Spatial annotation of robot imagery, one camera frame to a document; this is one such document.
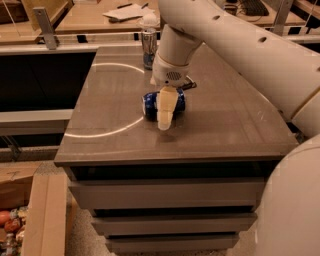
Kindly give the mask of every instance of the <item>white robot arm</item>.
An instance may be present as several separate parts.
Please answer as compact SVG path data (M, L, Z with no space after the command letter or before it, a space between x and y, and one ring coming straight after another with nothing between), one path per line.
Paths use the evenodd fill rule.
M205 42L305 135L320 133L318 53L229 15L213 0L160 0L159 9L168 25L153 66L158 85L181 85Z
M319 54L224 12L213 0L159 0L164 27L153 77L158 123L168 129L173 88L183 84L192 54L206 43L310 139L288 154L266 185L256 256L316 256L320 251Z

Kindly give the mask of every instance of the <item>drawer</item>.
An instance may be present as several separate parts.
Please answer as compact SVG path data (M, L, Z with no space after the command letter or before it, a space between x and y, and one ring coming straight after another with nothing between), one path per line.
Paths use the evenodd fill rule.
M70 190L84 209L253 206L263 178L73 181Z
M234 247L238 240L236 234L125 237L107 239L107 247L114 253L222 250Z
M92 225L99 235L105 237L213 232L238 233L248 230L256 218L255 213L123 216L94 218Z

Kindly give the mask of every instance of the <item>countertop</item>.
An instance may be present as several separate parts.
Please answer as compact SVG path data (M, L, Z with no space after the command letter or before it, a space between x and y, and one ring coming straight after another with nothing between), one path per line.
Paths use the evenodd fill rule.
M143 116L157 91L139 43L99 48L55 158L57 166L281 159L297 146L277 109L206 45L190 64L197 88L168 131Z

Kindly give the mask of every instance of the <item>workbench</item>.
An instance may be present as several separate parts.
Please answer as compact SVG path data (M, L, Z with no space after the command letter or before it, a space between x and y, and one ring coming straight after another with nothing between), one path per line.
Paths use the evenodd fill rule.
M121 23L110 23L109 18L103 13L117 9L118 6L127 3L143 5L144 0L101 0L95 4L76 3L56 28L57 34L82 34L82 33L113 33L141 31L137 25L138 19ZM148 1L148 7L155 10L160 18L158 1Z
M110 251L225 249L256 220L266 179L297 146L278 110L215 52L167 131L143 116L157 91L140 44L97 51L55 157Z

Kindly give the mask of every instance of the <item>white paper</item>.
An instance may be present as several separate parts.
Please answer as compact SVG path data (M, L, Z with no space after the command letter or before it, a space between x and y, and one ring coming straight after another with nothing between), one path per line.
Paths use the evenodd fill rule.
M138 16L143 17L146 14L154 12L154 10L151 10L148 7L145 7L143 9L141 9L141 7L142 7L141 5L133 4L127 7L105 12L102 15L107 17L114 17L117 19L126 19L131 17L138 17Z

